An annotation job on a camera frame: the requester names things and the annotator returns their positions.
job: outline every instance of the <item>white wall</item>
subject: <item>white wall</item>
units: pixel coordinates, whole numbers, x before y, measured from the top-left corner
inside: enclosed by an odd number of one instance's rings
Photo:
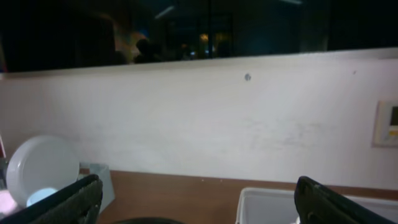
[[[398,189],[398,149],[371,146],[377,101],[398,98],[397,59],[343,52],[19,75],[44,76],[0,82],[8,156],[45,133],[116,170]]]

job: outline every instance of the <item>display screen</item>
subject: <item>display screen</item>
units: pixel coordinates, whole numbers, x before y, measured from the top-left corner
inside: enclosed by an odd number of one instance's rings
[[[398,106],[392,108],[390,125],[398,126]]]

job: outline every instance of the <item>thermostat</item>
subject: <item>thermostat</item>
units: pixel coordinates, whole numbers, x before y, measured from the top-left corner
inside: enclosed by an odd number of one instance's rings
[[[398,147],[398,101],[380,101],[377,108],[373,143]]]

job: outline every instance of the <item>gray container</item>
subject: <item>gray container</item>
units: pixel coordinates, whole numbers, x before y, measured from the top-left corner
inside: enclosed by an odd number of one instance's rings
[[[398,201],[347,198],[398,223]],[[294,191],[245,188],[239,198],[236,224],[291,224],[296,222],[298,216]]]

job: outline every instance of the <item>brown surface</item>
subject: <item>brown surface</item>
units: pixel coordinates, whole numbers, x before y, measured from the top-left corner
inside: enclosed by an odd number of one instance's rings
[[[293,190],[295,184],[111,171],[116,194],[98,223],[164,217],[187,224],[234,223],[245,187]],[[398,191],[331,187],[338,193],[398,200]]]

